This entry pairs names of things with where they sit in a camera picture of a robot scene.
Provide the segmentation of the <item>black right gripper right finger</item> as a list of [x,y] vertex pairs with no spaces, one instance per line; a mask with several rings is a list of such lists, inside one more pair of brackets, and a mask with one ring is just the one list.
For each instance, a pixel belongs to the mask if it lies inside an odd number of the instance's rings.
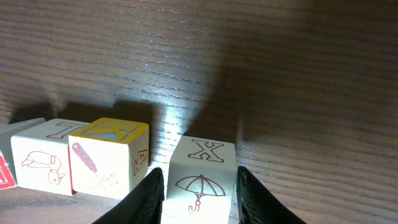
[[240,224],[305,224],[280,203],[246,167],[239,166],[237,175]]

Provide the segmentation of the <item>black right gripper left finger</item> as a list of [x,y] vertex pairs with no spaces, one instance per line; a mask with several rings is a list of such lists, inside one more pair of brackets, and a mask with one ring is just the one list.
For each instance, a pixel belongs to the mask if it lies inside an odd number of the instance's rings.
[[93,224],[160,224],[164,201],[162,169],[153,169],[126,197]]

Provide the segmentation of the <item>yellow blue letter K block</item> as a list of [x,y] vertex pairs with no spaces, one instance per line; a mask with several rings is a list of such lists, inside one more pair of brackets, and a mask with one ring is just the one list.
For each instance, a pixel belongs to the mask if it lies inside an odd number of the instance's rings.
[[100,118],[72,132],[68,141],[77,192],[122,199],[147,174],[147,123]]

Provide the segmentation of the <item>yellow wooden block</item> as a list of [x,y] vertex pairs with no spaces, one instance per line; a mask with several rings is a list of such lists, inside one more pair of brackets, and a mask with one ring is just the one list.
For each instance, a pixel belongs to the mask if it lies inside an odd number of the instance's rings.
[[86,125],[56,118],[14,134],[11,147],[18,186],[72,196],[68,137]]

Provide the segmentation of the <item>red letter A wooden block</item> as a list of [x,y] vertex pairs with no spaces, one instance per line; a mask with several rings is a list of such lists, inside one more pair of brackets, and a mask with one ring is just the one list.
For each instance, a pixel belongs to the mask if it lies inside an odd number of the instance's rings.
[[44,122],[44,118],[35,118],[1,126],[1,190],[17,186],[11,137],[16,133]]

